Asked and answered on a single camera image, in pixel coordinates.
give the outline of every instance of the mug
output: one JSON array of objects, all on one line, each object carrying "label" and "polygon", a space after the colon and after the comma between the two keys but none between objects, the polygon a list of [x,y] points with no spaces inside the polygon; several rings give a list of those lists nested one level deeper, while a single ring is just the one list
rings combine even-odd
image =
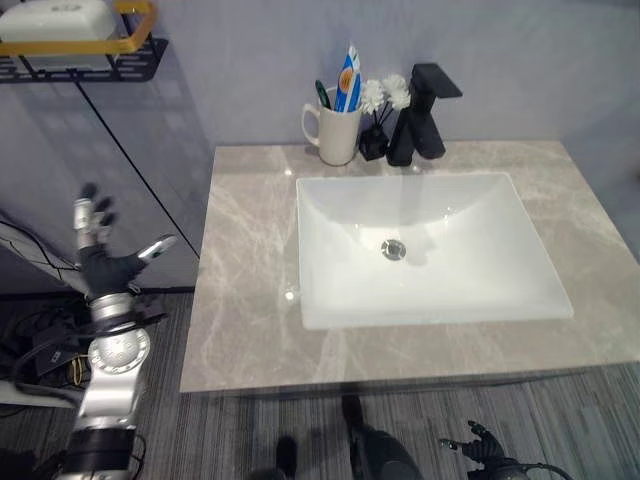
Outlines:
[{"label": "mug", "polygon": [[[332,105],[335,104],[336,87],[327,90]],[[318,136],[314,137],[304,128],[307,113],[318,119]],[[356,153],[356,139],[360,127],[360,110],[335,112],[323,107],[318,100],[318,108],[305,103],[302,107],[302,132],[312,145],[320,149],[320,158],[328,165],[339,167],[349,163]]]}]

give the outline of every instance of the gray marble vanity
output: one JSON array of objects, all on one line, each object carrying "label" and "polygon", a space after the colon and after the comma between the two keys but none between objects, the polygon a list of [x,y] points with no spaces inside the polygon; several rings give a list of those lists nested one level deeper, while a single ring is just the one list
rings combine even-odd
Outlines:
[{"label": "gray marble vanity", "polygon": [[[403,170],[304,146],[219,147],[181,390],[511,374],[640,360],[640,267],[558,142],[449,142]],[[305,330],[296,179],[507,172],[564,284],[570,320]]]}]

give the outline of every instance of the toothpaste tube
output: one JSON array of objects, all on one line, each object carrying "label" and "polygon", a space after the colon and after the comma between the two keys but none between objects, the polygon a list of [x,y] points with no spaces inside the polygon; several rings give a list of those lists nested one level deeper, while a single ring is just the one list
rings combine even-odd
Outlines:
[{"label": "toothpaste tube", "polygon": [[353,112],[360,101],[360,57],[353,45],[349,45],[344,66],[338,78],[336,112]]}]

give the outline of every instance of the drain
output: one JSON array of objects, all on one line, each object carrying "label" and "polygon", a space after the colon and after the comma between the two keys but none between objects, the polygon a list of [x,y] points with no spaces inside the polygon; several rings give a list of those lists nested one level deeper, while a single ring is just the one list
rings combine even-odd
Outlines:
[{"label": "drain", "polygon": [[402,260],[407,254],[407,247],[404,246],[404,243],[394,240],[393,238],[382,242],[380,249],[387,259],[393,260],[394,262]]}]

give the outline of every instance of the sink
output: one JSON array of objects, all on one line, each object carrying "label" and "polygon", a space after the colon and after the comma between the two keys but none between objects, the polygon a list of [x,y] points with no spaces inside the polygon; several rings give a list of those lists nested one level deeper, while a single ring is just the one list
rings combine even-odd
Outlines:
[{"label": "sink", "polygon": [[573,316],[506,173],[296,186],[307,329]]}]

